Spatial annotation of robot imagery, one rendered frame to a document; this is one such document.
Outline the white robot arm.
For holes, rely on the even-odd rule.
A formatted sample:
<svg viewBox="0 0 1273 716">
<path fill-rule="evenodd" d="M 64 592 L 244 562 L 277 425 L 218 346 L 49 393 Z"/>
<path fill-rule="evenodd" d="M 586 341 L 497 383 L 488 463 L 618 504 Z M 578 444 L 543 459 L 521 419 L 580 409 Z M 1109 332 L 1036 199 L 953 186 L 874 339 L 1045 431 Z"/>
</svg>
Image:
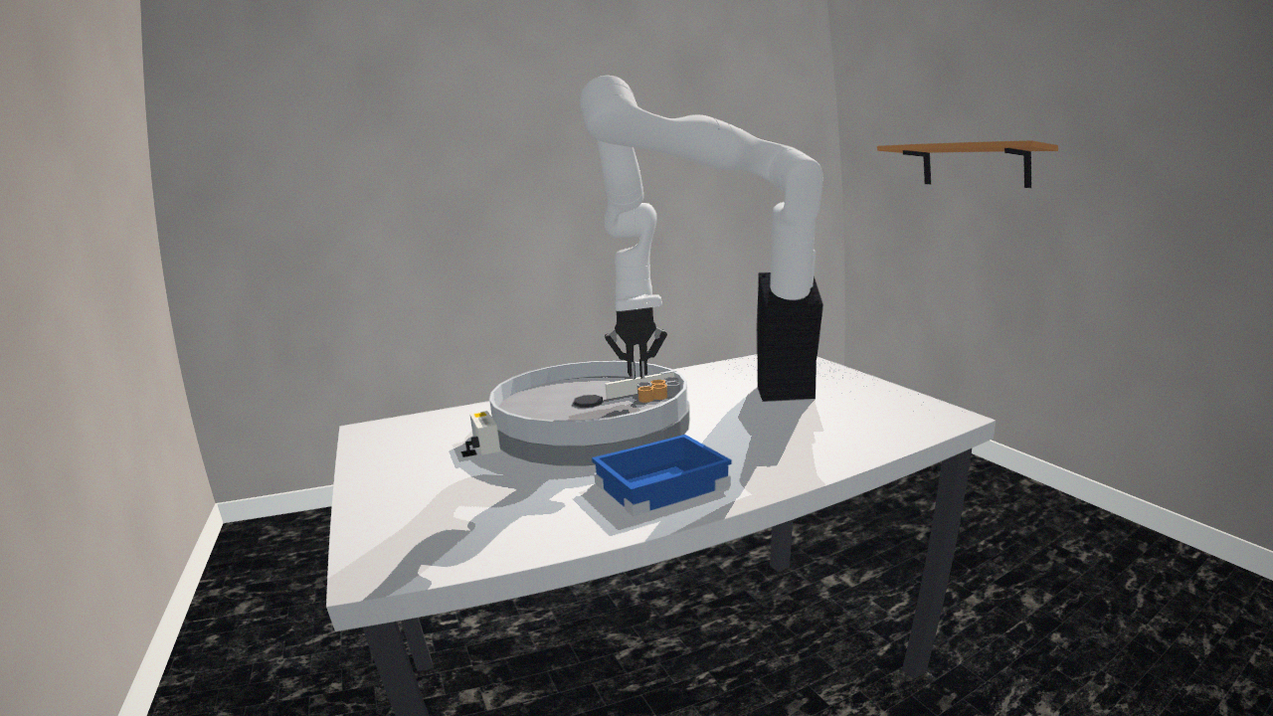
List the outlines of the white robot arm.
<svg viewBox="0 0 1273 716">
<path fill-rule="evenodd" d="M 617 251 L 617 311 L 662 304 L 652 296 L 649 251 L 656 209 L 642 203 L 642 177 L 634 148 L 662 152 L 715 169 L 745 169 L 784 191 L 773 209 L 770 290 L 802 299 L 813 288 L 815 223 L 821 206 L 821 166 L 799 149 L 755 138 L 710 116 L 665 118 L 636 107 L 631 87 L 617 76 L 592 79 L 580 93 L 588 132 L 600 141 L 608 210 L 605 231 L 639 245 Z M 610 141 L 610 144 L 608 144 Z M 651 294 L 651 296 L 647 296 Z"/>
</svg>

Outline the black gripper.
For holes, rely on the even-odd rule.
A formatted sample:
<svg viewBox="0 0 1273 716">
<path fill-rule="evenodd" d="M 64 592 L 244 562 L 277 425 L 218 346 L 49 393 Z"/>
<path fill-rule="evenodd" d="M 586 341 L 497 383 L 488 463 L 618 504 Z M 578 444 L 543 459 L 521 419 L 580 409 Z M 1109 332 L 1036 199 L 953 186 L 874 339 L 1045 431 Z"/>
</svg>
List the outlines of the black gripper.
<svg viewBox="0 0 1273 716">
<path fill-rule="evenodd" d="M 648 350 L 648 344 L 645 343 L 648 343 L 653 333 L 656 340 Z M 625 348 L 628 348 L 628 353 L 624 353 L 622 349 L 617 347 L 617 335 L 622 338 Z M 614 331 L 605 335 L 611 349 L 617 353 L 617 357 L 622 361 L 628 361 L 628 373 L 631 378 L 636 378 L 636 368 L 634 368 L 634 345 L 639 344 L 639 372 L 640 378 L 644 378 L 644 375 L 648 375 L 648 359 L 651 357 L 656 357 L 656 352 L 658 352 L 659 347 L 662 347 L 665 336 L 667 336 L 667 333 L 665 333 L 663 329 L 656 329 L 656 324 L 653 321 L 653 307 L 634 311 L 617 311 L 617 326 L 615 326 Z"/>
</svg>

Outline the blue open-top crate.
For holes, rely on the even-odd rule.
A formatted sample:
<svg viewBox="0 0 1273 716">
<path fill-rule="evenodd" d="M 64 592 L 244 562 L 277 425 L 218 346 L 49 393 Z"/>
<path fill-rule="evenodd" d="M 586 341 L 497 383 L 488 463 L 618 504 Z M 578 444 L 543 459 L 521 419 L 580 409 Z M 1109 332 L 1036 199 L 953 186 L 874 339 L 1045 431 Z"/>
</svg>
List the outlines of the blue open-top crate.
<svg viewBox="0 0 1273 716">
<path fill-rule="evenodd" d="M 596 466 L 594 484 L 617 499 L 631 516 L 731 485 L 728 465 L 732 465 L 732 459 L 687 434 L 600 454 L 592 457 L 592 462 Z"/>
</svg>

